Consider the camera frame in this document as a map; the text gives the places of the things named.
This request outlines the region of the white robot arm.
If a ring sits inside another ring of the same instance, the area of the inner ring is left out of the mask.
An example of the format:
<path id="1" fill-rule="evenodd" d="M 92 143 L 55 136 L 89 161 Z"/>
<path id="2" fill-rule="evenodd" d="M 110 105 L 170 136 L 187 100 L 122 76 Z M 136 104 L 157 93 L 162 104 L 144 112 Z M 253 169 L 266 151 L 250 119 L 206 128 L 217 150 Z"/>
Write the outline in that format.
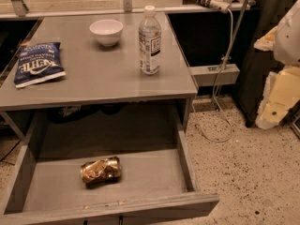
<path id="1" fill-rule="evenodd" d="M 263 99 L 255 124 L 269 129 L 277 126 L 300 100 L 300 0 L 280 22 L 254 43 L 254 48 L 272 51 L 284 68 L 270 72 L 263 89 Z"/>

